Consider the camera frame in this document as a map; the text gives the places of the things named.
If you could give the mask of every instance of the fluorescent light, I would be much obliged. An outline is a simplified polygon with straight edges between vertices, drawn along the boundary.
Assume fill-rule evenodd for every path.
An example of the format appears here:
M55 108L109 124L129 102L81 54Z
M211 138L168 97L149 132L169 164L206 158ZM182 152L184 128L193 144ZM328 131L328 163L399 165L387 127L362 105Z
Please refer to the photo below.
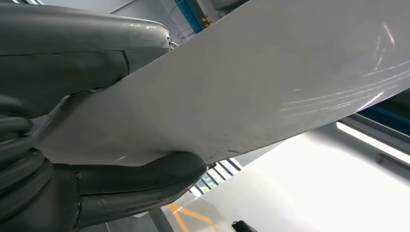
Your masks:
M404 152L401 152L385 143L380 142L377 139L374 139L364 133L361 133L360 131L357 131L343 123L337 122L336 126L338 129L340 129L343 132L346 132L347 134L356 137L358 139L360 139L361 141L372 145L373 147L387 153L387 155L390 155L396 159L399 159L407 164L410 164L410 156Z

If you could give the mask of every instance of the robotic arm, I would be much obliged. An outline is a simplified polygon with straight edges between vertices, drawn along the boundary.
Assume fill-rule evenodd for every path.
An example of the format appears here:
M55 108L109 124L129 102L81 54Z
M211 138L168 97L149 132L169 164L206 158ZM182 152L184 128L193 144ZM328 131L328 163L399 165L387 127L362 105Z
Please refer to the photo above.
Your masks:
M140 167L51 163L25 134L64 96L108 87L170 50L161 24L0 5L0 231L60 232L169 204L207 170L173 152Z

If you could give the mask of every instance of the cable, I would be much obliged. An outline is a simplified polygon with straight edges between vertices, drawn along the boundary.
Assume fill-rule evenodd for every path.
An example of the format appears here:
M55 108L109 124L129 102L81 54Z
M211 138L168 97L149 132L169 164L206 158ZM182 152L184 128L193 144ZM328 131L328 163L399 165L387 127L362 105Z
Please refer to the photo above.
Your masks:
M193 34L195 34L195 32L192 32L191 34L188 34L188 35L182 37L182 38L181 38L181 42L182 42L183 40L186 40L187 38L189 38L189 37L190 37L191 35L193 35Z
M169 12L169 15L168 15L169 20L171 21L171 23L173 23L173 24L175 24L175 25L181 25L181 24L187 24L187 23L189 23L189 22L176 23L176 22L172 19L172 13L173 13L174 10L175 10L177 7L179 7L179 5L180 5L181 3L183 3L184 1L185 1L185 0L179 1L179 2L172 8L172 10Z
M178 33L178 38L179 38L179 39L182 39L182 38L181 38L181 34L184 33L184 32L186 32L186 31L188 31L188 30L190 30L190 29L193 31L192 28L187 28L187 29L185 29L185 30L183 30L183 31L180 31L180 32Z

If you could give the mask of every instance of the yellow line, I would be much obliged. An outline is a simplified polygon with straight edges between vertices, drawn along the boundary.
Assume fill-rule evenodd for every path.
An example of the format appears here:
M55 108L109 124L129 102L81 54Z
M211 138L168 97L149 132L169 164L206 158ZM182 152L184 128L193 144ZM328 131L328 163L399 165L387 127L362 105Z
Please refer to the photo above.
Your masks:
M187 226L185 225L184 221L182 220L182 218L181 218L181 216L179 215L178 212L181 212L183 214L186 214L188 216L191 216L193 218L196 218L198 220L206 222L206 223L208 223L209 225L212 226L212 228L215 230L215 232L220 232L219 229L217 228L217 226L214 224L214 222L208 217L202 216L202 215L200 215L198 213L195 213L195 212L193 212L189 209L182 208L182 207L178 206L177 204L170 204L169 207L171 208L173 214L175 215L175 218L176 218L178 224L181 226L183 232L189 232L189 230L188 230Z

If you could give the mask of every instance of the white panel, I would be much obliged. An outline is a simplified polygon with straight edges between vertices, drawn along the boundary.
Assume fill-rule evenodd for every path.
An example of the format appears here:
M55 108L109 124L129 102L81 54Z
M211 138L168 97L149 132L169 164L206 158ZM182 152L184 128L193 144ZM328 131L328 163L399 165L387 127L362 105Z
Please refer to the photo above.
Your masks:
M408 10L250 1L78 103L41 146L76 163L139 165L176 150L214 162L317 128L409 88Z

